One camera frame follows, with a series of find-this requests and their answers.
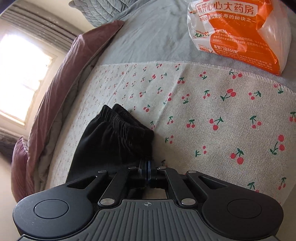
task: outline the white plastic bag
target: white plastic bag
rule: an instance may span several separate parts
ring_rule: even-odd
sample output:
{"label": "white plastic bag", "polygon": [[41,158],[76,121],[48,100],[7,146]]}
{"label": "white plastic bag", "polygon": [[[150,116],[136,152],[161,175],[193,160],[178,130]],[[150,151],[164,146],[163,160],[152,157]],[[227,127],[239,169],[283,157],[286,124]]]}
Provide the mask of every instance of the white plastic bag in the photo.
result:
{"label": "white plastic bag", "polygon": [[197,49],[280,75],[291,43],[279,0],[198,0],[188,5],[189,35]]}

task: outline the gray bedsheet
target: gray bedsheet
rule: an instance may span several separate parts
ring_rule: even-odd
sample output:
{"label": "gray bedsheet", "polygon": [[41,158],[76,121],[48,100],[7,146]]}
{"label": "gray bedsheet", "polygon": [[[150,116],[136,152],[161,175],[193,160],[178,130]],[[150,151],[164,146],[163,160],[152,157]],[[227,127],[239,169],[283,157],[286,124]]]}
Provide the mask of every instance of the gray bedsheet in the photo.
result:
{"label": "gray bedsheet", "polygon": [[286,68],[278,77],[243,62],[197,50],[189,37],[183,0],[138,0],[111,21],[126,23],[99,59],[100,64],[192,61],[225,66],[273,79],[296,91],[296,15],[289,10],[292,43]]}

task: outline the window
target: window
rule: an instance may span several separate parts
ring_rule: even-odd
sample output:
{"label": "window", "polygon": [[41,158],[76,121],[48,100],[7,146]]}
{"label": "window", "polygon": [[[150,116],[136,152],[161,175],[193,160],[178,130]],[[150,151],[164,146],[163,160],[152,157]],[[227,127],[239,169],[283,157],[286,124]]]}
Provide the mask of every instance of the window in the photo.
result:
{"label": "window", "polygon": [[26,39],[4,35],[0,41],[0,115],[25,125],[52,59]]}

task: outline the wall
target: wall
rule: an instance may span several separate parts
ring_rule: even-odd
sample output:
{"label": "wall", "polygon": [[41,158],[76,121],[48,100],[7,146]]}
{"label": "wall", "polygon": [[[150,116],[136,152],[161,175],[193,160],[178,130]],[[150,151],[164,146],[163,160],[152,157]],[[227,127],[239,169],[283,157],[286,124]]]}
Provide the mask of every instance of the wall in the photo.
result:
{"label": "wall", "polygon": [[60,17],[66,22],[74,25],[83,32],[87,32],[94,27],[86,20],[83,14],[76,8],[68,5],[70,0],[26,0],[40,8]]}
{"label": "wall", "polygon": [[16,241],[20,235],[12,220],[12,211],[16,205],[11,193],[11,166],[0,156],[0,240]]}

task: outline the mauve pillow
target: mauve pillow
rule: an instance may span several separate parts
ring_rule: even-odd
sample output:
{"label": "mauve pillow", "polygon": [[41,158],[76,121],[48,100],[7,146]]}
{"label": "mauve pillow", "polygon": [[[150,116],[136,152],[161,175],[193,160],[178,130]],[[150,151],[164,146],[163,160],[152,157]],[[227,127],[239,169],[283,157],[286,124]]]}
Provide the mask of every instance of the mauve pillow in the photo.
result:
{"label": "mauve pillow", "polygon": [[20,137],[15,144],[11,164],[11,191],[17,202],[27,196],[26,192],[26,166],[28,148],[24,138]]}

